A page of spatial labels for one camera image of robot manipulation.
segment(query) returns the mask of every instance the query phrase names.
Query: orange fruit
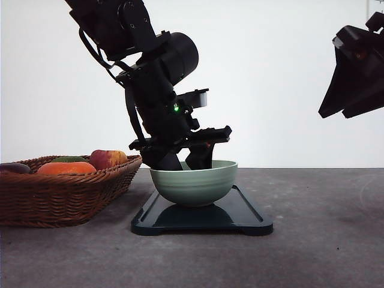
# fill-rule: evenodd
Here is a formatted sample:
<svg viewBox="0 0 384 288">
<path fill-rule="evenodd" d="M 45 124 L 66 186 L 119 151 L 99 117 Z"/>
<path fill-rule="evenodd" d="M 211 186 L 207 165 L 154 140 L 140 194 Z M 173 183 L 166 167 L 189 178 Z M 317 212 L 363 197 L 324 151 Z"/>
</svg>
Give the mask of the orange fruit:
<svg viewBox="0 0 384 288">
<path fill-rule="evenodd" d="M 38 174 L 72 174 L 72 173 L 92 173 L 96 172 L 94 166 L 87 162 L 53 162 L 42 165 L 36 173 Z"/>
</svg>

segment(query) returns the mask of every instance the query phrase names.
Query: eggplant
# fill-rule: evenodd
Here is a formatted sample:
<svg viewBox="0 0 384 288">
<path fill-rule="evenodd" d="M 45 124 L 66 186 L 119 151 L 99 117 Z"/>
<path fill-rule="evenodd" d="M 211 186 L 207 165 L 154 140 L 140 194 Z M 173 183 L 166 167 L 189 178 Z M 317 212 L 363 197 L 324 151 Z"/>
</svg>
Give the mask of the eggplant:
<svg viewBox="0 0 384 288">
<path fill-rule="evenodd" d="M 2 163 L 0 164 L 0 174 L 17 173 L 30 174 L 31 168 L 21 163 Z"/>
</svg>

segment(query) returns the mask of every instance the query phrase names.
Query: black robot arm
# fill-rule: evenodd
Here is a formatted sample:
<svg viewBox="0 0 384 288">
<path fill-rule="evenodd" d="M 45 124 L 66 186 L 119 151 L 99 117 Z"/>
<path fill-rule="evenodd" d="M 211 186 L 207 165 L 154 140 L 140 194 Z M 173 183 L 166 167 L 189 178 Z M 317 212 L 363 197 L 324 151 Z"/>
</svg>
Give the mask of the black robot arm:
<svg viewBox="0 0 384 288">
<path fill-rule="evenodd" d="M 319 113 L 323 118 L 341 110 L 351 118 L 384 107 L 384 14 L 367 22 L 369 31 L 352 26 L 334 38 L 337 66 Z"/>
<path fill-rule="evenodd" d="M 216 143 L 228 142 L 231 129 L 199 130 L 193 109 L 206 105 L 208 89 L 176 95 L 173 87 L 195 70 L 199 54 L 193 41 L 182 33 L 162 31 L 155 35 L 141 0 L 66 0 L 80 26 L 80 37 L 93 57 L 125 89 L 125 102 L 137 135 L 130 149 L 140 151 L 143 162 L 157 170 L 182 170 L 177 153 L 188 148 L 188 166 L 212 167 Z M 93 40 L 92 48 L 86 35 Z M 108 64 L 101 54 L 114 61 Z M 121 60 L 142 53 L 133 66 Z M 113 66 L 122 68 L 114 76 Z M 144 138 L 139 122 L 151 138 Z"/>
</svg>

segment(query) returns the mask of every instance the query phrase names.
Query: red apple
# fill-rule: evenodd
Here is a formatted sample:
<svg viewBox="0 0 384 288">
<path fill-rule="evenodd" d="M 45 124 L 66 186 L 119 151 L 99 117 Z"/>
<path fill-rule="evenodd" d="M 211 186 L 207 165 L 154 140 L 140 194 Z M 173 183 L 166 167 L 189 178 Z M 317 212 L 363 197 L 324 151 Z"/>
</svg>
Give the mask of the red apple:
<svg viewBox="0 0 384 288">
<path fill-rule="evenodd" d="M 126 154 L 117 150 L 95 150 L 89 157 L 89 163 L 97 170 L 111 168 L 119 164 L 124 164 L 127 161 Z"/>
</svg>

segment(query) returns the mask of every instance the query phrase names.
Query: bowl rim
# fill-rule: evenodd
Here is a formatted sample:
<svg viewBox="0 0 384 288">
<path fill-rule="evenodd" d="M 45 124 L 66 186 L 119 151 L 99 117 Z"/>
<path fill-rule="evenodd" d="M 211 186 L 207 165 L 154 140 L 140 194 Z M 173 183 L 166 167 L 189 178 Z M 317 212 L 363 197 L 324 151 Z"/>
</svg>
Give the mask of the bowl rim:
<svg viewBox="0 0 384 288">
<path fill-rule="evenodd" d="M 231 165 L 223 166 L 223 167 L 217 167 L 217 168 L 211 168 L 211 169 L 200 169 L 200 170 L 176 170 L 176 171 L 172 171 L 172 170 L 155 170 L 155 169 L 150 168 L 150 171 L 154 171 L 154 172 L 164 172 L 164 173 L 185 173 L 185 172 L 196 173 L 196 172 L 200 172 L 200 171 L 216 171 L 216 170 L 221 170 L 221 169 L 227 169 L 227 168 L 235 167 L 235 166 L 238 165 L 237 162 L 232 161 L 232 160 L 212 160 L 212 162 L 230 162 Z"/>
</svg>

